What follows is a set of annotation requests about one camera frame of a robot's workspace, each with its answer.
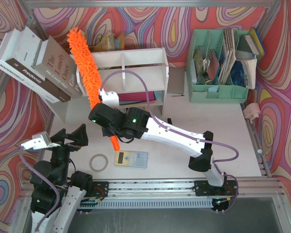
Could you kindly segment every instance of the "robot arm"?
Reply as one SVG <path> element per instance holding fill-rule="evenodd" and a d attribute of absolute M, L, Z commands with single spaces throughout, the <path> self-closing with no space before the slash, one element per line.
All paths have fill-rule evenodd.
<path fill-rule="evenodd" d="M 65 144 L 65 139 L 72 142 Z M 67 183 L 70 152 L 78 151 L 81 147 L 88 145 L 85 124 L 82 124 L 73 133 L 66 133 L 65 129 L 62 129 L 51 138 L 46 132 L 41 132 L 33 135 L 32 140 L 21 145 L 25 150 L 33 148 L 34 150 L 47 149 L 52 151 L 50 162 L 39 161 L 33 166 L 35 172 L 30 180 L 34 186 L 31 202 L 32 233 L 38 229 L 40 233 L 67 232 L 75 210 L 85 196 L 87 189 L 83 186 L 70 186 L 64 205 L 60 210 L 66 190 L 58 186 L 52 190 L 42 177 L 48 179 L 53 185 L 61 186 Z M 56 189 L 59 193 L 59 202 L 54 208 L 58 198 L 55 194 Z M 51 209 L 53 212 L 47 216 L 47 212 Z"/>
<path fill-rule="evenodd" d="M 211 144 L 199 141 L 200 139 L 212 140 L 213 134 L 208 131 L 204 134 L 193 133 L 177 128 L 164 121 L 161 121 L 161 123 L 167 126 L 167 128 L 175 129 L 178 132 L 196 138 L 196 140 L 193 141 L 170 130 L 163 129 L 151 117 L 146 124 L 148 131 L 144 132 L 141 138 L 166 143 L 187 152 L 190 156 L 189 168 L 202 172 L 211 186 L 221 187 L 224 183 L 224 176 L 218 173 L 213 165 Z"/>
<path fill-rule="evenodd" d="M 204 134 L 193 133 L 159 120 L 166 126 L 165 129 L 147 111 L 129 108 L 124 114 L 104 103 L 97 104 L 92 109 L 89 119 L 103 128 L 104 136 L 116 135 L 120 139 L 130 140 L 129 142 L 135 138 L 153 140 L 177 147 L 190 155 L 189 168 L 203 172 L 211 186 L 221 187 L 224 183 L 223 174 L 213 166 L 211 144 L 200 141 L 212 141 L 213 133 L 209 131 Z"/>

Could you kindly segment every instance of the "white table surface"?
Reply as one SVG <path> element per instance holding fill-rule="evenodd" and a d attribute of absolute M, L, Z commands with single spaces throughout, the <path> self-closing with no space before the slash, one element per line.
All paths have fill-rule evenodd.
<path fill-rule="evenodd" d="M 255 152 L 250 140 L 249 132 L 239 104 L 200 104 L 190 103 L 187 83 L 185 82 L 185 96 L 171 97 L 167 94 L 164 116 L 156 114 L 167 121 L 171 118 L 173 125 L 196 133 L 211 131 L 214 141 L 229 144 L 235 147 L 240 156 L 231 162 L 218 163 L 221 171 L 236 177 L 258 177 L 261 172 Z M 76 130 L 82 123 L 86 124 L 89 145 L 78 152 L 72 152 L 70 158 L 74 161 L 77 170 L 93 175 L 94 179 L 177 179 L 177 178 L 204 178 L 203 174 L 188 168 L 189 156 L 181 150 L 148 140 L 135 139 L 130 144 L 121 143 L 121 150 L 147 151 L 147 168 L 132 168 L 115 166 L 115 151 L 110 139 L 102 137 L 101 128 L 88 120 L 90 112 L 87 98 L 71 100 L 68 105 L 66 124 L 57 117 L 54 118 L 50 135 L 54 135 L 62 128 L 67 133 Z M 234 156 L 232 150 L 213 145 L 215 159 Z M 89 160 L 95 154 L 102 153 L 109 159 L 107 168 L 102 172 L 94 172 L 89 167 Z M 44 160 L 49 161 L 51 151 L 45 152 Z M 104 159 L 93 160 L 93 167 L 104 167 Z M 69 165 L 69 176 L 74 172 Z"/>

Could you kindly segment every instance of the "red book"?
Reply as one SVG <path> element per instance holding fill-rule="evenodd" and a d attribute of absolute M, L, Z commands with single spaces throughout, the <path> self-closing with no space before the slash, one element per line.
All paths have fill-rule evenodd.
<path fill-rule="evenodd" d="M 120 101 L 146 101 L 145 92 L 118 94 Z M 154 91 L 149 91 L 150 101 L 155 100 Z"/>

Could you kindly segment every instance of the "psychedelic patterned wallpaper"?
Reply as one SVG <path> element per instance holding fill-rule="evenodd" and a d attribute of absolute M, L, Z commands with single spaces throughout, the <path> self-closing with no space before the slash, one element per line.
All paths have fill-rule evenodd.
<path fill-rule="evenodd" d="M 262 37 L 266 55 L 251 100 L 260 105 L 256 128 L 271 173 L 283 182 L 291 201 L 291 0 L 282 0 Z"/>
<path fill-rule="evenodd" d="M 40 8 L 34 13 L 47 34 L 64 47 L 69 29 L 86 32 L 88 44 L 97 44 L 112 31 L 125 33 L 126 49 L 165 47 L 169 63 L 185 66 L 193 29 L 257 25 L 264 8 L 147 7 L 147 8 Z"/>
<path fill-rule="evenodd" d="M 70 28 L 78 26 L 96 44 L 108 31 L 125 32 L 125 47 L 165 47 L 172 66 L 185 66 L 192 30 L 256 26 L 264 8 L 40 8 L 35 14 L 47 34 L 64 47 Z M 12 0 L 0 0 L 0 41 L 21 28 L 24 17 Z M 262 35 L 267 50 L 259 66 L 255 95 L 262 113 L 257 123 L 273 174 L 279 175 L 291 200 L 291 0 L 283 0 L 273 26 Z M 20 183 L 28 176 L 17 145 L 44 130 L 51 112 L 35 93 L 12 79 L 0 101 L 0 232 L 9 229 Z M 32 163 L 34 153 L 26 153 Z"/>
<path fill-rule="evenodd" d="M 5 33 L 21 30 L 25 21 L 14 0 L 0 0 L 0 43 Z M 19 158 L 19 144 L 44 131 L 50 119 L 51 111 L 44 102 L 11 78 L 0 99 L 0 233 L 10 230 L 21 184 L 30 176 Z M 38 154 L 26 151 L 24 155 L 34 164 Z"/>

